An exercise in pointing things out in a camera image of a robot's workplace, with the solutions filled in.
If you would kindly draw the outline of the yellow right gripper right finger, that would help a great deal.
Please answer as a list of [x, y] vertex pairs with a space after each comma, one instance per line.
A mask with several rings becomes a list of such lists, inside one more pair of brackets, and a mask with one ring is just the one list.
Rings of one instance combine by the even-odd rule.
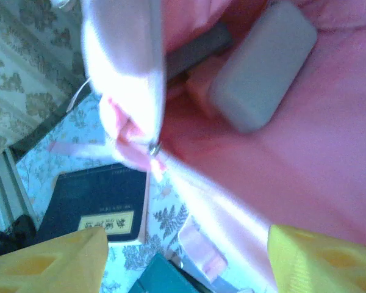
[[366, 246], [272, 225], [268, 257], [279, 293], [366, 293]]

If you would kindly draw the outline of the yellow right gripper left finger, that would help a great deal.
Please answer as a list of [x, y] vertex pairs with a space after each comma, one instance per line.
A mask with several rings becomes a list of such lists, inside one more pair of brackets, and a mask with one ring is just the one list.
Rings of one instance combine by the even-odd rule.
[[108, 255], [101, 227], [0, 256], [0, 293], [99, 293]]

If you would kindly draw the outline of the navy book with yellow label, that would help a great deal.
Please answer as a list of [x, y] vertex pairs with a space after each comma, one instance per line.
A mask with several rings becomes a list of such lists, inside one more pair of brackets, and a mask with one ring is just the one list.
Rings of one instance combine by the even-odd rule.
[[35, 243], [100, 226], [110, 245], [146, 239], [150, 175], [121, 164], [58, 176]]

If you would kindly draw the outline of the pink student backpack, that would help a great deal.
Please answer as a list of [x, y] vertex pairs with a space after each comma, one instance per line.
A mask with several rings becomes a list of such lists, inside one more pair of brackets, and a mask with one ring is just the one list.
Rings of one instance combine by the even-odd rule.
[[[300, 9], [317, 41], [271, 120], [242, 133], [211, 105], [210, 85], [279, 1]], [[366, 246], [366, 0], [80, 2], [106, 141], [53, 151], [167, 174], [189, 213], [179, 242], [209, 280], [236, 264], [237, 277], [278, 292], [272, 225]], [[167, 81], [167, 54], [218, 22], [233, 44]]]

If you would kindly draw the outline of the small teal notebook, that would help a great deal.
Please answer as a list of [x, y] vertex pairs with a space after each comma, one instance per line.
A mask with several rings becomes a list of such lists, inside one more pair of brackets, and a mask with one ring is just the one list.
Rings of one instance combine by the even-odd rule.
[[156, 253], [128, 293], [212, 293], [162, 254]]

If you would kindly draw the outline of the pale green pencil case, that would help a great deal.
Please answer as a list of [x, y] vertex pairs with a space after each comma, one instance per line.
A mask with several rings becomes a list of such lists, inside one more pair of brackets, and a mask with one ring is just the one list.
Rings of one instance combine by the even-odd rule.
[[288, 1], [272, 4], [211, 83], [211, 105], [239, 132], [262, 128], [316, 41], [316, 28], [299, 8]]

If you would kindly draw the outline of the dark teal notebook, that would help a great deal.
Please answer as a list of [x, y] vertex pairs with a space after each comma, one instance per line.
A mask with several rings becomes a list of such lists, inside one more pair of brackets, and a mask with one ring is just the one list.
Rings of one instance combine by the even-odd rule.
[[207, 32], [167, 54], [167, 81], [172, 80], [211, 55], [224, 51], [232, 44], [233, 39], [227, 26], [222, 22], [218, 22]]

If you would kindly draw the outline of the aluminium side rail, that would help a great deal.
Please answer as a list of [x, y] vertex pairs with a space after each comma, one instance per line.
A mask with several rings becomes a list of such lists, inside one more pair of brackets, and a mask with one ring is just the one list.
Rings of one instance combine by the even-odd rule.
[[28, 215], [34, 226], [39, 227], [36, 213], [27, 196], [16, 163], [91, 92], [90, 86], [84, 84], [71, 100], [63, 102], [29, 135], [0, 153], [0, 231], [9, 228], [21, 215]]

